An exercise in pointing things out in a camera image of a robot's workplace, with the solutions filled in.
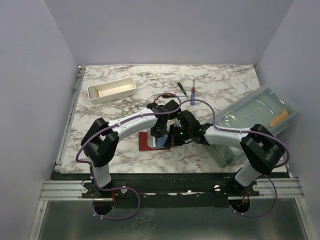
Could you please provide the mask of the red card holder wallet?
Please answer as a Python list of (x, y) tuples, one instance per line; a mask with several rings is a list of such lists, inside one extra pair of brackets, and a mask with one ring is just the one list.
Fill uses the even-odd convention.
[(138, 149), (140, 152), (169, 150), (170, 147), (164, 146), (167, 138), (166, 134), (163, 137), (156, 138), (151, 136), (149, 130), (140, 131), (138, 133)]

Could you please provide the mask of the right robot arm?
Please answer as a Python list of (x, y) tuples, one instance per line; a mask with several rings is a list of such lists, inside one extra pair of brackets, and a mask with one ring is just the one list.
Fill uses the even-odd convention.
[(170, 125), (164, 147), (178, 147), (193, 141), (196, 144), (213, 146), (225, 145), (242, 149), (248, 163), (234, 176), (230, 191), (241, 196), (248, 186), (261, 175), (269, 175), (285, 154), (281, 145), (263, 125), (251, 128), (219, 128), (212, 123), (200, 124), (194, 115), (184, 110), (176, 116), (179, 126)]

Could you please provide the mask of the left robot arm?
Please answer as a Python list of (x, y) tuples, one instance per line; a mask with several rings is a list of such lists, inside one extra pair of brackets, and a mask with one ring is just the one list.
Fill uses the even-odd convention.
[(78, 163), (81, 152), (89, 158), (90, 172), (94, 180), (93, 191), (101, 198), (107, 197), (111, 191), (111, 175), (109, 162), (113, 159), (117, 145), (120, 141), (142, 130), (148, 129), (153, 142), (163, 141), (167, 135), (167, 122), (174, 119), (181, 105), (170, 100), (164, 105), (150, 103), (138, 113), (118, 120), (105, 121), (98, 118), (82, 139), (81, 148), (76, 154)]

